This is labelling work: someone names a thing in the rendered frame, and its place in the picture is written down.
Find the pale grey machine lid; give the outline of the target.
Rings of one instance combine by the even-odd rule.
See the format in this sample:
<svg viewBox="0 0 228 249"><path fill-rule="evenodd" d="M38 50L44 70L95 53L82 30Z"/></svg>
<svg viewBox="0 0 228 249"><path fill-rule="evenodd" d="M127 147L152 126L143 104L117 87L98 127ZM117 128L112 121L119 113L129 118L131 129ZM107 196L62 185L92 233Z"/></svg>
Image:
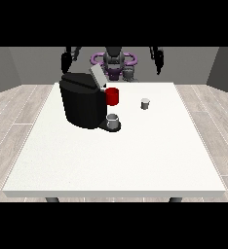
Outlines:
<svg viewBox="0 0 228 249"><path fill-rule="evenodd" d="M100 89L105 88L107 79L99 64L96 64L90 68L90 72L95 79L96 84Z"/></svg>

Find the black coffee machine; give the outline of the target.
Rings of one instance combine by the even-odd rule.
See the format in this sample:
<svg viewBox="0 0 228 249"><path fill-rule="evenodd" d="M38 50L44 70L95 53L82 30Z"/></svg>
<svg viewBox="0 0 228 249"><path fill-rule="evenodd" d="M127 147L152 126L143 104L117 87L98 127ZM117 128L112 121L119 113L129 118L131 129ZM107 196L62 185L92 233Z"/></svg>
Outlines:
<svg viewBox="0 0 228 249"><path fill-rule="evenodd" d="M94 77L86 73L65 73L59 81L59 89L67 120L81 128L102 128L109 132L121 129L107 126L105 89L100 89Z"/></svg>

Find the red pod holder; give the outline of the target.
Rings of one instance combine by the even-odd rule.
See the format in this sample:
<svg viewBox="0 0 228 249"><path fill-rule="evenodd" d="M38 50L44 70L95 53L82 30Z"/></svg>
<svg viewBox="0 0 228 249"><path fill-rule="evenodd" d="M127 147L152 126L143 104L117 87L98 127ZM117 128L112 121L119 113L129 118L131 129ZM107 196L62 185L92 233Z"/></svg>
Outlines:
<svg viewBox="0 0 228 249"><path fill-rule="evenodd" d="M119 103L119 90L116 88L107 88L105 90L106 104L115 106Z"/></svg>

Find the small grey cup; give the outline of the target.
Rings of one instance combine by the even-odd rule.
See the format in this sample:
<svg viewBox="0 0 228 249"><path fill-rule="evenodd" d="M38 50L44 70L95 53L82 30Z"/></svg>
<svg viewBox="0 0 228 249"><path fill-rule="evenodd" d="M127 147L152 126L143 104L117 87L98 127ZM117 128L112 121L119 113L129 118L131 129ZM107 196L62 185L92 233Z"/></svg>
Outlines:
<svg viewBox="0 0 228 249"><path fill-rule="evenodd" d="M117 128L119 125L119 117L116 114L108 114L106 116L107 126L111 129Z"/></svg>

